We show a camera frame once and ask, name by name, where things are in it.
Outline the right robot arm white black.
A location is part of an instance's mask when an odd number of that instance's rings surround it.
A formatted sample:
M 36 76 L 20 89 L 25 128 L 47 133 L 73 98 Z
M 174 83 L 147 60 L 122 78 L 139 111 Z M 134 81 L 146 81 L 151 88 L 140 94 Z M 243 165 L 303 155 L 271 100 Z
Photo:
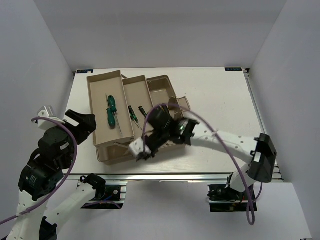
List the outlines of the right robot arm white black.
M 153 128 L 151 135 L 143 134 L 129 145 L 136 160 L 155 157 L 167 142 L 176 145 L 203 147 L 228 154 L 245 164 L 231 173 L 226 186 L 215 189 L 211 194 L 218 199 L 238 199 L 254 183 L 270 183 L 273 179 L 276 148 L 267 134 L 245 137 L 224 131 L 214 131 L 209 124 L 194 119 L 171 117 L 165 106 L 159 106 L 147 114 L 145 121 Z

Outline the large green handle screwdriver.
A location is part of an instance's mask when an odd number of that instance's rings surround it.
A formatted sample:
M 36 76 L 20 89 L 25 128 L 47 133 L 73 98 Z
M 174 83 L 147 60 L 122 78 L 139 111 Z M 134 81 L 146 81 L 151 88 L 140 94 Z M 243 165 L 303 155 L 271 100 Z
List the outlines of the large green handle screwdriver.
M 107 122 L 111 129 L 114 129 L 116 127 L 116 119 L 115 116 L 111 110 L 111 108 L 106 109 L 107 112 Z

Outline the yellow black long screwdriver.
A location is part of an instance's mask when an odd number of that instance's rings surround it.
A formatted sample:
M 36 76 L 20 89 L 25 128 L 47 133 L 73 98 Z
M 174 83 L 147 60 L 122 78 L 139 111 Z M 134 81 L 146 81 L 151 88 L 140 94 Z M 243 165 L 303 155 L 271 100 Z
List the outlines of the yellow black long screwdriver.
M 168 115 L 170 114 L 168 107 L 165 104 L 161 105 L 161 108 L 163 109 L 164 112 L 166 112 Z

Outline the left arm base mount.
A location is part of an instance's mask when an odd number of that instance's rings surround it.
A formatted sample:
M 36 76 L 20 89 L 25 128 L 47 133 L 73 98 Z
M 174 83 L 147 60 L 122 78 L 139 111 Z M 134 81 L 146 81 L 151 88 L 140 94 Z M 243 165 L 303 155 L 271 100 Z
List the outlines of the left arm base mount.
M 82 209 L 90 210 L 121 210 L 127 193 L 127 184 L 107 182 L 104 191 L 85 203 Z

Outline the beige cantilever toolbox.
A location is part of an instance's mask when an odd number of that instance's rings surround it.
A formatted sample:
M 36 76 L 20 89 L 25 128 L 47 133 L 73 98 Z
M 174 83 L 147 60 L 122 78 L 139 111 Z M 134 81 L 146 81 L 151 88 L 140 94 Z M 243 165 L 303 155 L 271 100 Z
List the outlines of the beige cantilever toolbox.
M 152 78 L 146 78 L 144 75 L 124 78 L 117 70 L 87 77 L 87 86 L 90 110 L 95 115 L 97 124 L 93 133 L 93 144 L 98 161 L 106 165 L 133 160 L 128 147 L 130 142 L 141 136 L 142 130 L 131 120 L 128 106 L 132 106 L 141 128 L 144 124 L 144 116 L 139 111 L 139 106 L 142 106 L 146 112 L 162 103 L 191 108 L 185 96 L 177 97 L 167 75 Z M 106 95 L 115 98 L 122 135 L 117 126 L 111 129 L 108 124 Z

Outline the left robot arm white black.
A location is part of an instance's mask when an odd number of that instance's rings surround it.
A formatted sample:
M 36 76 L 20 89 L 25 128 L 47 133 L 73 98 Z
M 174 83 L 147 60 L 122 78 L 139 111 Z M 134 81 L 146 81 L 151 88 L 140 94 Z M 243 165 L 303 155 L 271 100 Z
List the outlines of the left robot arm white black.
M 78 146 L 97 128 L 94 114 L 73 110 L 65 114 L 78 124 L 74 126 L 48 111 L 31 120 L 45 132 L 20 174 L 16 214 L 1 221 L 1 224 L 15 221 L 5 237 L 7 240 L 56 240 L 75 211 L 88 201 L 105 196 L 106 181 L 91 173 L 59 207 L 45 214 L 49 199 L 67 180 L 76 163 Z

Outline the green handle long screwdriver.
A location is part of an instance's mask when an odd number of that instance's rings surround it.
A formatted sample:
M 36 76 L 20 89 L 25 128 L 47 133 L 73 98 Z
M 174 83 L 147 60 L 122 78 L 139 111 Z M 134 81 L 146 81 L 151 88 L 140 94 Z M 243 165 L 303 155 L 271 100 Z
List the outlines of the green handle long screwdriver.
M 115 126 L 118 127 L 120 134 L 123 135 L 121 127 L 120 127 L 120 123 L 119 123 L 119 120 L 117 117 L 116 100 L 112 95 L 106 95 L 106 101 L 107 101 L 108 108 L 111 108 L 113 115 L 115 116 L 115 121 L 116 121 Z

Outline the small black green precision screwdriver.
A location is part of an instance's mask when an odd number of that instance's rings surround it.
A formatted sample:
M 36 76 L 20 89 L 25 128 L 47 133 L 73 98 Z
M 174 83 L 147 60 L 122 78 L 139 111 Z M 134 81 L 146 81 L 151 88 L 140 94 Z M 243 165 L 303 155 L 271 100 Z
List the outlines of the small black green precision screwdriver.
M 137 116 L 136 116 L 136 114 L 135 114 L 135 112 L 134 112 L 134 110 L 133 110 L 133 108 L 132 108 L 131 105 L 128 106 L 128 110 L 129 110 L 129 114 L 130 114 L 131 120 L 132 120 L 140 129 L 142 129 L 141 126 L 140 126 L 140 124 L 139 124 L 139 120 L 138 120 L 138 118 L 137 118 Z

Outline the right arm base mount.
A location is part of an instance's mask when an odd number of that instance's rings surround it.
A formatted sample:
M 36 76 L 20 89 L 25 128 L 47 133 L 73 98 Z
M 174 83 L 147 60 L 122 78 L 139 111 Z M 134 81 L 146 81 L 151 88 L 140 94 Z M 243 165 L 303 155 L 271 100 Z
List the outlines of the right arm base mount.
M 245 191 L 226 189 L 225 184 L 209 184 L 207 202 L 212 213 L 246 212 L 249 197 Z

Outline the short black green precision screwdriver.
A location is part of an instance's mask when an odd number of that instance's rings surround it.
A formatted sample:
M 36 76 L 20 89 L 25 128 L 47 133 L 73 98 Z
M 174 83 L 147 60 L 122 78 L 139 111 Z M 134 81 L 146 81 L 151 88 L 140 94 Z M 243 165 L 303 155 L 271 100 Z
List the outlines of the short black green precision screwdriver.
M 144 118 L 147 117 L 147 113 L 141 105 L 138 107 L 138 110 L 140 111 L 140 113 L 143 115 Z

